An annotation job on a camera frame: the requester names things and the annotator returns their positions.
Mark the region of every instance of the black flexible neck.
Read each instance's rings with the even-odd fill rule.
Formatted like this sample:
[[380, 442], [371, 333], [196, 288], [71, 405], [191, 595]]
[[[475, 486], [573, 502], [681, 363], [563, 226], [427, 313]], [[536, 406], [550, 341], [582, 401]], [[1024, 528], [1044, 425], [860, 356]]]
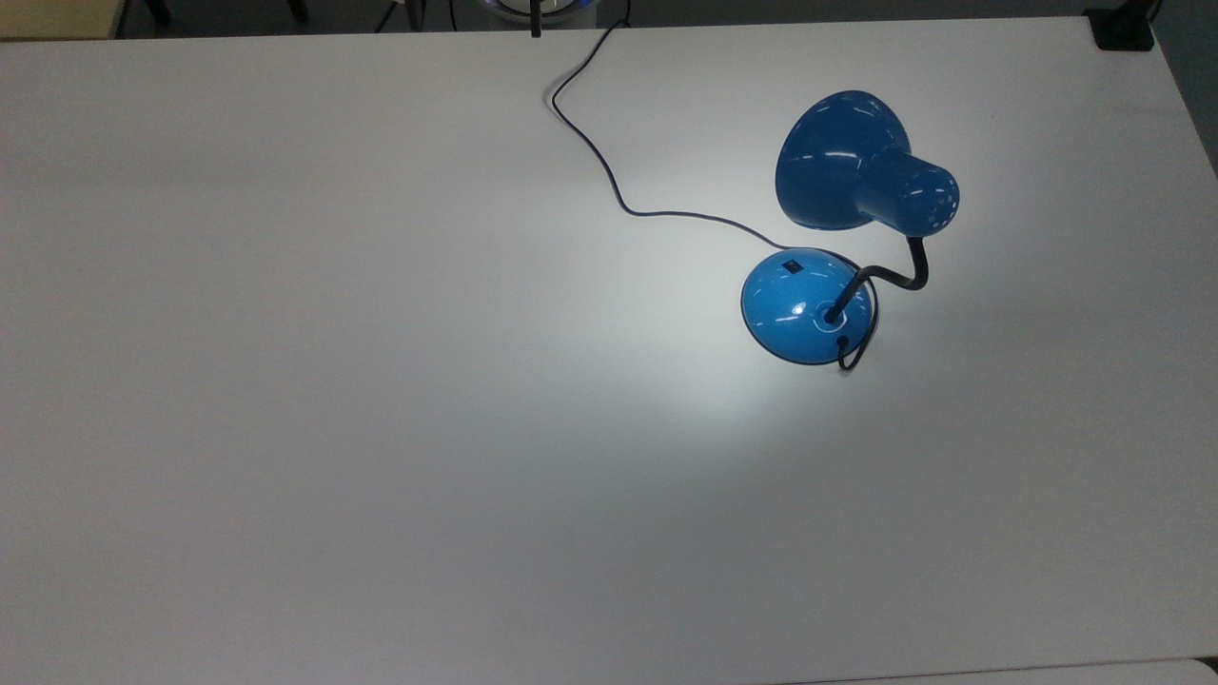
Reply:
[[838, 295], [838, 299], [833, 302], [833, 306], [829, 307], [829, 311], [825, 312], [825, 323], [836, 323], [838, 317], [842, 316], [842, 312], [845, 310], [845, 305], [850, 301], [850, 297], [854, 297], [854, 294], [857, 293], [859, 289], [862, 288], [862, 284], [870, 278], [887, 280], [888, 283], [892, 283], [898, 288], [904, 288], [905, 290], [921, 290], [922, 286], [926, 285], [927, 278], [931, 274], [929, 264], [927, 264], [926, 261], [926, 249], [922, 246], [922, 239], [907, 238], [906, 240], [910, 244], [910, 255], [914, 257], [914, 275], [901, 275], [885, 267], [862, 267], [854, 274], [850, 283], [847, 284], [845, 290]]

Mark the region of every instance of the lamp shade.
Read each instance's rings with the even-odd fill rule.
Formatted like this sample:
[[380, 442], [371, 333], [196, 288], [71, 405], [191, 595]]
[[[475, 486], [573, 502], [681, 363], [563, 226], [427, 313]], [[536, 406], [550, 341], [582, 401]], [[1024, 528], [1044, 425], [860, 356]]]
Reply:
[[926, 238], [960, 206], [956, 179], [912, 156], [896, 115], [860, 90], [829, 95], [799, 118], [778, 155], [775, 189], [790, 221], [823, 230], [876, 219]]

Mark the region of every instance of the power cord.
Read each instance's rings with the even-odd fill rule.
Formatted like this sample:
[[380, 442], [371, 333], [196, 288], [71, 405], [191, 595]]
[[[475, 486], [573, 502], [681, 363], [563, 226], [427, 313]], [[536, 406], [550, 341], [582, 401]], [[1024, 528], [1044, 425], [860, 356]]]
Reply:
[[[621, 210], [624, 212], [626, 212], [627, 215], [630, 215], [632, 217], [683, 217], [683, 218], [702, 219], [702, 221], [709, 221], [709, 222], [721, 223], [721, 224], [726, 224], [726, 225], [730, 225], [732, 228], [736, 228], [738, 230], [742, 230], [742, 232], [752, 235], [753, 238], [756, 238], [758, 240], [765, 243], [766, 245], [770, 245], [771, 247], [775, 247], [776, 250], [789, 250], [790, 246], [782, 245], [781, 243], [777, 243], [777, 241], [770, 239], [769, 236], [766, 236], [761, 232], [759, 232], [759, 230], [756, 230], [754, 228], [750, 228], [748, 225], [744, 225], [741, 222], [732, 221], [730, 218], [725, 218], [725, 217], [720, 217], [720, 216], [715, 216], [715, 215], [704, 215], [702, 212], [681, 212], [681, 211], [671, 211], [671, 210], [644, 212], [644, 211], [639, 211], [639, 210], [636, 210], [636, 208], [631, 207], [630, 205], [626, 204], [626, 200], [622, 197], [622, 195], [621, 195], [621, 186], [618, 184], [618, 177], [614, 174], [613, 168], [609, 166], [609, 161], [605, 160], [605, 156], [600, 152], [600, 149], [597, 147], [596, 143], [593, 143], [592, 139], [588, 138], [588, 135], [586, 133], [583, 133], [582, 129], [580, 129], [580, 127], [575, 126], [575, 122], [572, 122], [566, 116], [566, 113], [563, 112], [563, 108], [558, 105], [558, 96], [563, 94], [563, 90], [565, 90], [566, 87], [570, 85], [570, 83], [576, 79], [576, 77], [579, 77], [581, 73], [583, 73], [583, 69], [586, 69], [590, 63], [592, 63], [592, 59], [596, 57], [597, 52], [600, 51], [600, 46], [604, 45], [605, 40], [609, 38], [609, 34], [613, 33], [614, 29], [616, 29], [618, 27], [630, 27], [630, 9], [631, 9], [630, 7], [630, 0], [626, 0], [626, 16], [624, 18], [618, 20], [616, 22], [614, 22], [613, 26], [610, 26], [609, 28], [607, 28], [605, 32], [603, 34], [600, 34], [600, 39], [597, 40], [597, 44], [592, 46], [592, 50], [588, 52], [588, 56], [585, 57], [583, 61], [580, 62], [580, 66], [577, 66], [575, 68], [575, 71], [572, 71], [570, 74], [568, 74], [568, 77], [563, 80], [563, 83], [559, 84], [559, 87], [554, 89], [554, 91], [549, 96], [549, 106], [551, 106], [551, 108], [553, 108], [554, 113], [558, 115], [558, 118], [560, 118], [563, 121], [563, 123], [566, 124], [566, 128], [571, 129], [576, 135], [579, 135], [580, 139], [583, 140], [583, 144], [587, 145], [590, 150], [592, 150], [593, 155], [596, 155], [597, 161], [600, 162], [600, 168], [603, 168], [604, 172], [605, 172], [605, 177], [609, 178], [609, 186], [613, 188], [613, 195], [614, 195], [614, 199], [618, 200], [618, 206], [621, 207]], [[842, 255], [838, 255], [836, 252], [831, 252], [828, 250], [821, 250], [821, 251], [826, 252], [828, 255], [832, 255], [832, 256], [834, 256], [834, 257], [837, 257], [839, 260], [842, 260], [843, 262], [845, 262], [847, 264], [849, 264], [851, 268], [854, 268], [855, 272], [860, 271], [859, 264], [854, 263], [853, 261], [848, 260], [847, 257], [843, 257]], [[837, 357], [837, 362], [838, 362], [838, 367], [843, 372], [849, 372], [849, 371], [854, 369], [854, 367], [856, 367], [859, 364], [859, 361], [862, 360], [862, 353], [867, 350], [867, 346], [871, 344], [871, 339], [872, 339], [872, 336], [876, 333], [876, 328], [879, 325], [879, 297], [878, 297], [878, 293], [876, 291], [876, 284], [872, 283], [871, 278], [867, 278], [865, 283], [867, 285], [867, 289], [871, 291], [871, 301], [873, 302], [873, 308], [872, 308], [872, 314], [871, 314], [871, 325], [867, 328], [867, 333], [862, 336], [862, 340], [859, 342], [859, 346], [857, 346], [857, 349], [855, 351], [854, 358], [851, 358], [849, 362], [847, 361], [847, 350], [849, 349], [850, 340], [848, 338], [845, 338], [844, 335], [842, 338], [838, 338], [838, 341], [837, 341], [838, 342], [838, 357]]]

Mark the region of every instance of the blue lamp base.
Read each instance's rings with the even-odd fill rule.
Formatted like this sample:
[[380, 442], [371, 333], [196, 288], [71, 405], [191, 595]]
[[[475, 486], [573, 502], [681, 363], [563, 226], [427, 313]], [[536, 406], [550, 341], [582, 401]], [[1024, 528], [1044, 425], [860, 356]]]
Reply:
[[875, 325], [871, 293], [860, 288], [842, 317], [825, 313], [856, 269], [840, 257], [794, 247], [766, 257], [744, 280], [741, 311], [749, 333], [775, 356], [799, 364], [826, 364], [854, 352]]

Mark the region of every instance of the blue desk lamp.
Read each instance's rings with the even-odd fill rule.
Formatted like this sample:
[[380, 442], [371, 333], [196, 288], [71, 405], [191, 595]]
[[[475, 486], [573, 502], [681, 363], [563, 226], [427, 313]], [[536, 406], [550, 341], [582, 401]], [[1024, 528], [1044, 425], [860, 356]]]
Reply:
[[878, 98], [849, 90], [821, 100], [790, 129], [775, 186], [782, 211], [800, 225], [843, 230], [878, 221], [909, 241], [912, 277], [793, 247], [764, 260], [744, 282], [741, 310], [762, 347], [795, 363], [849, 368], [845, 357], [861, 353], [876, 325], [876, 302], [862, 285], [872, 278], [906, 290], [926, 285], [922, 239], [956, 216], [956, 179], [910, 155], [905, 128]]

